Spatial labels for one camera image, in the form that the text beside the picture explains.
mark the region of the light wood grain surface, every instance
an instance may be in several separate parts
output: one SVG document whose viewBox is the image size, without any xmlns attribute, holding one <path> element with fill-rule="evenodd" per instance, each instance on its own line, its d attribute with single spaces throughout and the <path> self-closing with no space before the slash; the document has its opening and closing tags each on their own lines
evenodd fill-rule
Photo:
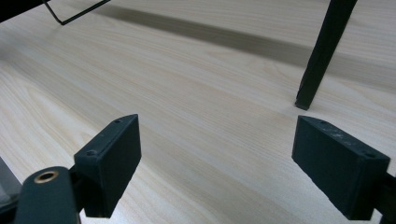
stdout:
<svg viewBox="0 0 396 224">
<path fill-rule="evenodd" d="M 65 19 L 94 2 L 50 4 Z M 137 113 L 132 182 L 113 218 L 83 223 L 349 223 L 292 161 L 296 120 L 331 122 L 396 174 L 396 2 L 358 2 L 305 112 L 293 103 L 328 4 L 114 0 L 65 27 L 44 6 L 0 23 L 0 156 L 20 181 L 70 167 Z"/>
</svg>

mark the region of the wooden table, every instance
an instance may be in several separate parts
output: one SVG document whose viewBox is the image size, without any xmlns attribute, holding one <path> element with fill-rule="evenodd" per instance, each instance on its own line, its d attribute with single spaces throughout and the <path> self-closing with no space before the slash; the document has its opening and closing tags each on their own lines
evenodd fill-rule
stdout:
<svg viewBox="0 0 396 224">
<path fill-rule="evenodd" d="M 92 3 L 51 6 L 67 18 Z M 113 218 L 83 223 L 348 223 L 292 161 L 296 120 L 325 119 L 396 159 L 396 6 L 358 2 L 304 112 L 295 93 L 328 4 L 120 0 L 65 27 L 44 6 L 5 21 L 0 156 L 20 181 L 70 167 L 137 113 L 141 164 Z"/>
</svg>

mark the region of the wood grain pattern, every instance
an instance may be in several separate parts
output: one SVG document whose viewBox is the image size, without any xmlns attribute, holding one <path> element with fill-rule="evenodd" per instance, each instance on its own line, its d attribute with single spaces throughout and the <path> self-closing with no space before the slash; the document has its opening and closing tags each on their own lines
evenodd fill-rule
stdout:
<svg viewBox="0 0 396 224">
<path fill-rule="evenodd" d="M 51 6 L 67 18 L 92 3 Z M 396 159 L 396 4 L 358 2 L 305 112 L 293 103 L 328 3 L 120 0 L 65 27 L 44 7 L 3 22 L 0 156 L 20 181 L 70 167 L 137 113 L 134 178 L 113 218 L 83 223 L 348 223 L 292 161 L 296 120 Z"/>
</svg>

